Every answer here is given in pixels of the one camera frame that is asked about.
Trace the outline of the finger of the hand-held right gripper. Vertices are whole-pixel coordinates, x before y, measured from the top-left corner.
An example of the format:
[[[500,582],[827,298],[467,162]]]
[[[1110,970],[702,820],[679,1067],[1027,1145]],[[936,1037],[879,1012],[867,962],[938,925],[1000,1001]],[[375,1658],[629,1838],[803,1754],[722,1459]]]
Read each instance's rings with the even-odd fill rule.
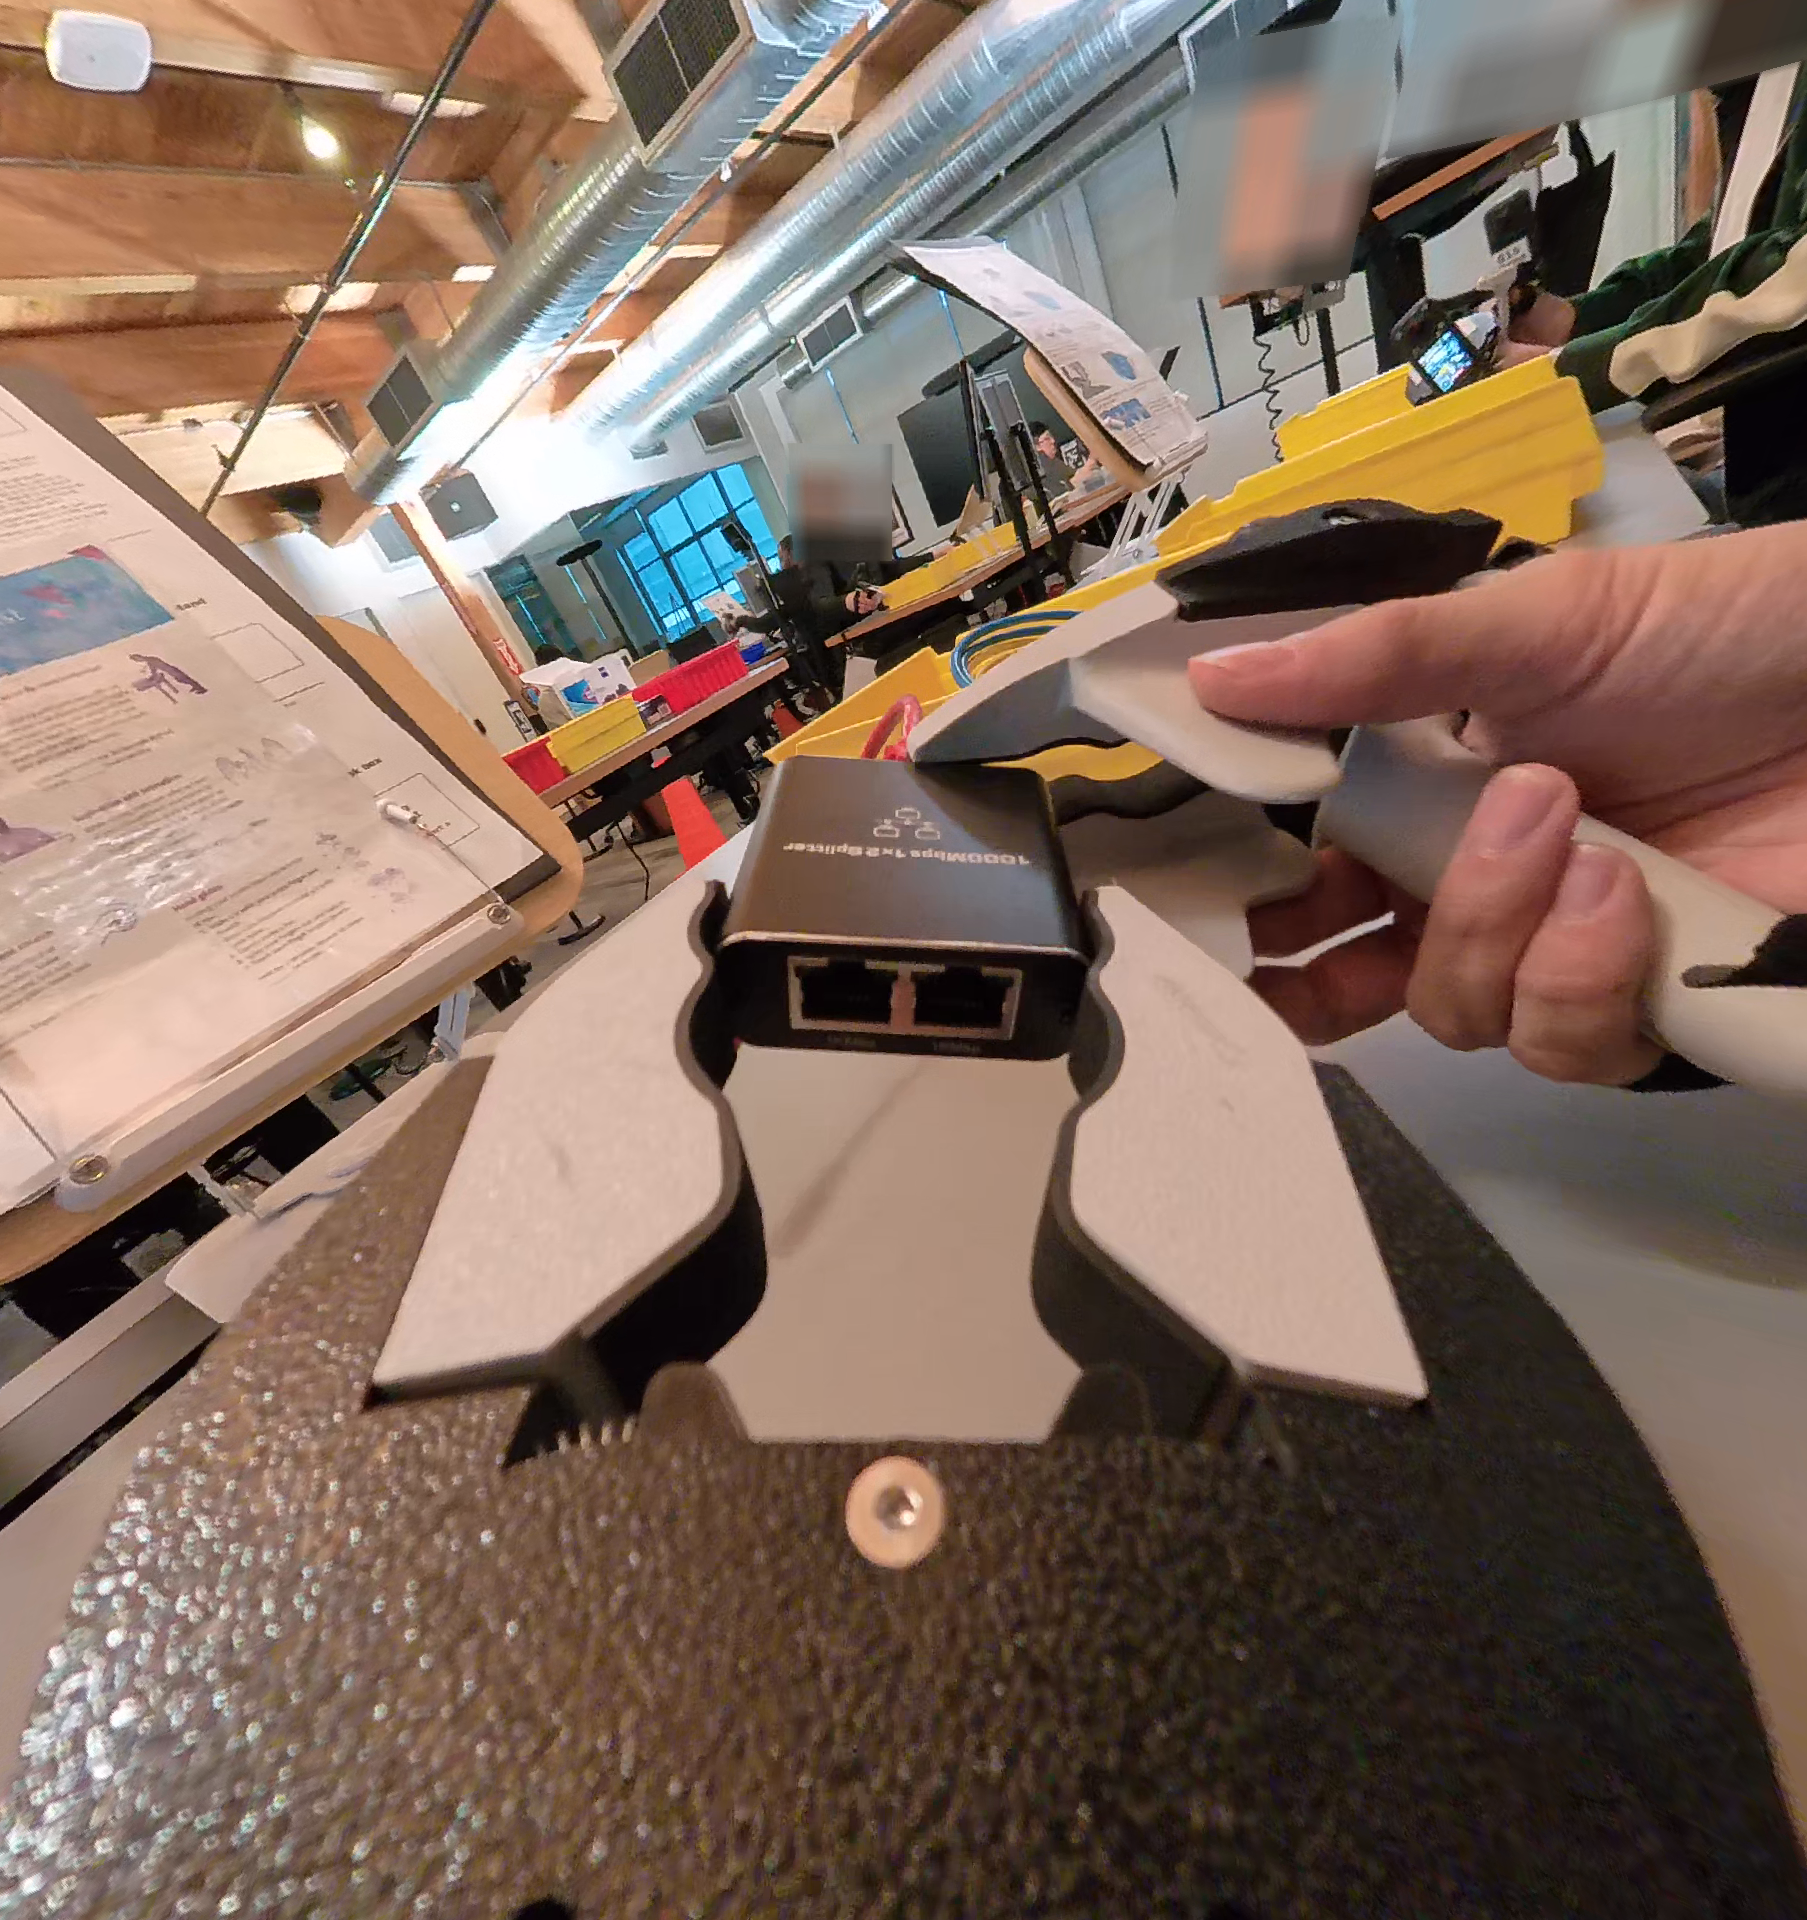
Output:
[[[1059,781],[1057,818],[1081,891],[1122,888],[1163,920],[1292,900],[1316,872],[1310,847],[1274,827],[1260,803],[1178,768]]]
[[[959,689],[916,725],[907,756],[916,766],[1012,763],[1064,746],[1136,743],[1169,765],[1167,736],[1130,738],[1124,725],[1093,711],[1086,671],[1117,666],[1117,654],[1178,624],[1180,609],[1163,588],[1133,588],[1094,609],[1069,609],[1005,664]]]

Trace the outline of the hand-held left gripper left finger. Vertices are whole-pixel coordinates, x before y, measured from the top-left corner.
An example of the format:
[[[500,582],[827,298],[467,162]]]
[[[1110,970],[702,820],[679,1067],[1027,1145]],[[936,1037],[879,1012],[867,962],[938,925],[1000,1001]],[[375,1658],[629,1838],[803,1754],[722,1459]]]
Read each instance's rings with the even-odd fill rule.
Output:
[[[715,880],[681,880],[492,1047],[371,1377],[378,1399],[526,1384],[639,1403],[765,1291],[764,1216],[723,1086]]]

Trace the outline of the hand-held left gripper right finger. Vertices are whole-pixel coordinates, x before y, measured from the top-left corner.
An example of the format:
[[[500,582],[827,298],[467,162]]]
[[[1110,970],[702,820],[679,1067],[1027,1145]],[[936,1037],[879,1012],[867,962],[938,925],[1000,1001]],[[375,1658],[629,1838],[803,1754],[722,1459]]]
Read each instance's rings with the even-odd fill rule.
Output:
[[[1034,1233],[1034,1309],[1149,1407],[1300,1389],[1409,1407],[1426,1371],[1302,1046],[1130,891],[1093,962]]]

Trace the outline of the yellow plastic bin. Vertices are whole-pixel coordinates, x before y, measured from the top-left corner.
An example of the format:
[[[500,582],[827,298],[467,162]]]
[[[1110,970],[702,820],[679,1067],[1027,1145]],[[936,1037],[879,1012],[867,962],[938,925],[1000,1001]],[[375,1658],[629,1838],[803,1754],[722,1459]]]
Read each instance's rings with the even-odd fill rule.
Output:
[[[929,718],[959,689],[1013,658],[1069,609],[1077,607],[1048,602],[1018,610],[966,629],[947,654],[918,646],[896,657],[890,666],[866,677],[863,684],[846,686],[836,705],[772,748],[770,763],[785,765],[802,756],[863,758],[870,738],[890,708],[910,708],[907,718]],[[1047,783],[1059,824],[1093,814],[1155,818],[1201,793],[1198,781],[1130,743],[1122,748],[1074,743],[1013,761],[1013,766]]]

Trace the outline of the black network splitter box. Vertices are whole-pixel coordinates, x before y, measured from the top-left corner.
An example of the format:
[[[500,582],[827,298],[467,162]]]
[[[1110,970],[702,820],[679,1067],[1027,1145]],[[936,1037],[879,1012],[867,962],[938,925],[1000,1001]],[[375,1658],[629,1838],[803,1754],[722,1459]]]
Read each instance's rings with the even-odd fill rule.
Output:
[[[791,758],[712,936],[738,1043],[1048,1062],[1091,936],[1045,781]]]

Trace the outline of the grey desk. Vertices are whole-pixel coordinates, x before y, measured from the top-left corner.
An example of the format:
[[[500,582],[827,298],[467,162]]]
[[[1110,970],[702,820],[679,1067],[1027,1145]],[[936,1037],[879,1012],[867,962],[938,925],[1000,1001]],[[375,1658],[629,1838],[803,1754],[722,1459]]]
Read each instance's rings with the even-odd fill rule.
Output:
[[[764,1301],[639,1403],[373,1393],[486,1062],[297,1231],[74,1585],[0,1915],[1807,1915],[1675,1402],[1796,1468],[1631,1288],[1786,1298],[1807,1096],[1383,1026],[1312,1067],[1426,1399],[1149,1407],[1034,1309],[1068,1051],[735,1043]]]

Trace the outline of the person's right hand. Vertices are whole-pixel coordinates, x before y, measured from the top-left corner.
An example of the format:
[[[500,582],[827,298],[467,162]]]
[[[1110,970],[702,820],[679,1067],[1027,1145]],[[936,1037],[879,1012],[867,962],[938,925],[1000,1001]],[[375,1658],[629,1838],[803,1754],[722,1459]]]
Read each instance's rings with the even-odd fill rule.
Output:
[[[1652,904],[1602,820],[1807,917],[1807,520],[1569,552],[1188,666],[1213,715],[1337,732],[1463,712],[1496,768],[1429,904],[1346,851],[1250,913],[1250,988],[1302,1043],[1406,1015],[1435,1043],[1631,1092],[1702,1087],[1646,1037]]]

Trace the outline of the stacked yellow bins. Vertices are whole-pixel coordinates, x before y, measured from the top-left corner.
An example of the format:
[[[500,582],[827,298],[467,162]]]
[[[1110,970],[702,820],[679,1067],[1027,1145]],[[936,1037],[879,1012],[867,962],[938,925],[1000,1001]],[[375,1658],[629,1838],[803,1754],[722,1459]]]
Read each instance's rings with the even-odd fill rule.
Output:
[[[1555,546],[1580,500],[1602,487],[1605,451],[1580,385],[1548,357],[1414,405],[1395,369],[1278,432],[1279,461],[1204,497],[1155,540],[1161,567],[1203,553],[1250,522],[1350,500],[1424,513],[1473,510],[1505,537]]]

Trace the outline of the page holder ledge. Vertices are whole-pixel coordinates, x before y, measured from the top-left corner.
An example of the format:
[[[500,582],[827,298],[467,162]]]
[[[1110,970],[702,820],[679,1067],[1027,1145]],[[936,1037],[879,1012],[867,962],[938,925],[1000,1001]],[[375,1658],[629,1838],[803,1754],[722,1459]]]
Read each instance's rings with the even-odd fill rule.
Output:
[[[375,711],[0,704],[0,1218],[123,1194],[437,991],[532,857]]]

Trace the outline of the small yellow bin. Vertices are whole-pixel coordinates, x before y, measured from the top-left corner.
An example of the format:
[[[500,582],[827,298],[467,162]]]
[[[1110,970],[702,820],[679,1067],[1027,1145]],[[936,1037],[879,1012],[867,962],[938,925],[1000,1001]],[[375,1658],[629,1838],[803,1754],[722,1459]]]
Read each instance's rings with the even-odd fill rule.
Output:
[[[597,761],[639,743],[645,733],[646,720],[634,695],[625,693],[555,726],[545,736],[545,746],[561,771],[574,776]]]

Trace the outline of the white ceiling access point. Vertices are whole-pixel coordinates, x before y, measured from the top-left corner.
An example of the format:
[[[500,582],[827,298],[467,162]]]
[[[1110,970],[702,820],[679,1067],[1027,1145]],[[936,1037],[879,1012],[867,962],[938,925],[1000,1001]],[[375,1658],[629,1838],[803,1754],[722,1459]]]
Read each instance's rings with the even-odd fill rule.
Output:
[[[43,55],[52,83],[79,91],[134,93],[153,69],[148,26],[117,12],[52,10]]]

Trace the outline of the silver ventilation duct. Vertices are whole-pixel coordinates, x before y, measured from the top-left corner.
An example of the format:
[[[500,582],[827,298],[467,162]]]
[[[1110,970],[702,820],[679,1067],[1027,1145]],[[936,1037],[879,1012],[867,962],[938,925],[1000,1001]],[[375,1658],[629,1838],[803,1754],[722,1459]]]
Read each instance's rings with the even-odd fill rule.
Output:
[[[996,3],[676,298],[566,418],[646,445],[1141,69],[1201,3]]]
[[[606,61],[618,105],[606,137],[550,190],[453,331],[397,354],[365,399],[349,487],[387,506],[480,445],[641,247],[866,12],[645,5]]]

